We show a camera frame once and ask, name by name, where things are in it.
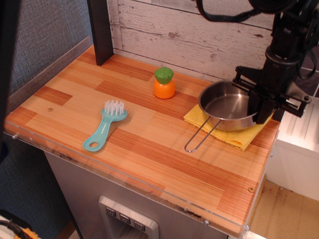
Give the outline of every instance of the yellow towel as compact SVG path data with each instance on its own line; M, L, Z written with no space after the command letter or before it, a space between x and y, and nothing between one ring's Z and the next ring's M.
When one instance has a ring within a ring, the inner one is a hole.
M215 129L211 133L211 135L227 144L234 146L239 150L245 151L250 142L263 129L270 118L271 117L269 117L264 124L256 124L251 128L241 131L226 132ZM190 112L188 112L184 116L184 120L196 127L201 127L205 120L207 120L207 114L205 114L197 104L193 109L190 110ZM206 123L202 129L206 132L210 132L212 128L213 127L211 125Z

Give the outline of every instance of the metal pot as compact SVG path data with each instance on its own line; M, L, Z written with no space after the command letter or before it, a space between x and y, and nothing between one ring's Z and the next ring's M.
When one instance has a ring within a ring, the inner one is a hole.
M247 115L248 99L247 92L233 86L232 81L220 81L206 87L198 97L198 104L208 118L187 142L185 150L195 152L215 129L239 131L252 127L255 124L253 116L257 112ZM212 130L195 149L187 149L188 144L207 122L212 125Z

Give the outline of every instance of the brush bristles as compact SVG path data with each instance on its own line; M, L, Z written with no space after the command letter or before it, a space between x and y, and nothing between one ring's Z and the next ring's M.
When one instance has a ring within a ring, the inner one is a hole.
M104 105L104 112L110 115L121 115L124 113L124 103L122 101L106 101Z

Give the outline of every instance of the toy brush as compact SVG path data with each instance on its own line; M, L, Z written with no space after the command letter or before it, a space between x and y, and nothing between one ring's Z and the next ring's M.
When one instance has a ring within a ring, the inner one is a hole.
M83 143L83 147L90 152L100 150L105 144L109 134L110 125L112 122L124 120L128 115L124 109L124 103L119 101L106 101L104 109L101 110L102 121L95 133Z

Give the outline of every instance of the orange toy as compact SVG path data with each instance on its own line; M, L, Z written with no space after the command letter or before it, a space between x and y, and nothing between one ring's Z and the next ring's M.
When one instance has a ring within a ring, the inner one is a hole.
M171 98L175 94L174 72L168 67L161 67L154 73L154 95L161 99Z

